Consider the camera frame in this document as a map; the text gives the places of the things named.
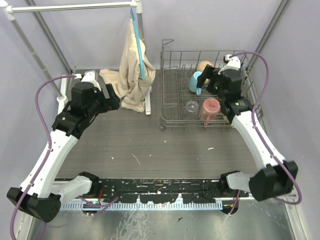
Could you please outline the light blue mug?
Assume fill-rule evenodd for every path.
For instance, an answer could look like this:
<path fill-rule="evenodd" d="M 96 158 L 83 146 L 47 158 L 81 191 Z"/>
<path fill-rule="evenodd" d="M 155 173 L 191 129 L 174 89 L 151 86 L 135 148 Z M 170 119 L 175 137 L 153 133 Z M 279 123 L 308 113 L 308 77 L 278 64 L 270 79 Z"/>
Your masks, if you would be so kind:
<path fill-rule="evenodd" d="M 202 89 L 197 87 L 198 84 L 198 77 L 202 74 L 201 71 L 196 71 L 193 73 L 193 75 L 190 77 L 188 89 L 196 93 L 196 95 L 199 97 L 202 94 Z"/>

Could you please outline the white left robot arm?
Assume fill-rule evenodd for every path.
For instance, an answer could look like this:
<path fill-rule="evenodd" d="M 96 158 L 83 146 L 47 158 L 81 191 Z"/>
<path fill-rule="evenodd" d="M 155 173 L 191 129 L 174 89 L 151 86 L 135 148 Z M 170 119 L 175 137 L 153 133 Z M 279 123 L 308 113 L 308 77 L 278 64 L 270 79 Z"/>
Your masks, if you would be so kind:
<path fill-rule="evenodd" d="M 82 195 L 97 197 L 100 179 L 92 173 L 83 171 L 59 186 L 53 186 L 53 183 L 69 152 L 95 118 L 119 107 L 120 98 L 112 84 L 106 84 L 102 90 L 91 82 L 76 83 L 71 89 L 71 100 L 54 120 L 50 142 L 20 187 L 8 190 L 7 198 L 20 211 L 49 223 L 61 206 L 73 199 Z"/>

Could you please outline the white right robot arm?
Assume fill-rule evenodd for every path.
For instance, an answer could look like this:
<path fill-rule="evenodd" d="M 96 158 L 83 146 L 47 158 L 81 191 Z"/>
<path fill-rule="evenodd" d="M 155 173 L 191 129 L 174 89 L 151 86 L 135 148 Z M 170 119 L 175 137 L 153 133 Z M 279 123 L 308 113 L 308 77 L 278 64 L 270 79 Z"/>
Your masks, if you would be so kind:
<path fill-rule="evenodd" d="M 206 90 L 217 95 L 223 115 L 242 136 L 257 168 L 253 176 L 240 171 L 223 173 L 219 179 L 220 193 L 231 197 L 239 190 L 250 193 L 259 202 L 291 193 L 298 166 L 294 161 L 287 161 L 266 135 L 252 104 L 242 95 L 241 71 L 219 72 L 207 65 L 197 78 L 197 88 L 200 89 L 205 80 L 209 80 Z"/>

